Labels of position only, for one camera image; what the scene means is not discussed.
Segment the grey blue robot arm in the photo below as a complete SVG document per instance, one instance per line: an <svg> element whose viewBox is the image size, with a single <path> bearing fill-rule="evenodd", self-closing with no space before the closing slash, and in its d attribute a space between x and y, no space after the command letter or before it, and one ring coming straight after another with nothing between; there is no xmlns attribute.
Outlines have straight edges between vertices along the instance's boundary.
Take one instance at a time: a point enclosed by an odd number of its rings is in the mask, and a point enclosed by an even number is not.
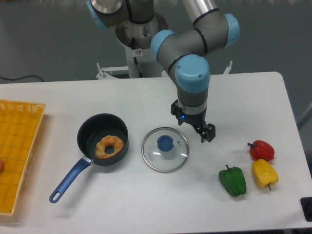
<svg viewBox="0 0 312 234"><path fill-rule="evenodd" d="M210 67L204 57L238 40L237 19L222 14L213 0L185 0L193 27L178 35L168 29L152 0L89 0L86 4L100 29L115 27L129 76L150 78L165 72L177 88L171 114L179 124L190 124L202 142L212 141L215 126L205 121Z"/></svg>

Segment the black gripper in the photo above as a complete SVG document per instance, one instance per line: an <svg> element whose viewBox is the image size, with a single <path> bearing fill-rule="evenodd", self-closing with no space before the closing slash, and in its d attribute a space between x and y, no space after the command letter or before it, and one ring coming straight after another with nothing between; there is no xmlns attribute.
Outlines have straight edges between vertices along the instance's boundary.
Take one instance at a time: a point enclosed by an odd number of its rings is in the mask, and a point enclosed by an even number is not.
<svg viewBox="0 0 312 234"><path fill-rule="evenodd" d="M187 123L193 126L201 137L201 143L211 142L216 136L215 126L205 122L206 108L198 114L188 114L178 104L178 99L171 105L171 114L176 117L178 124Z"/></svg>

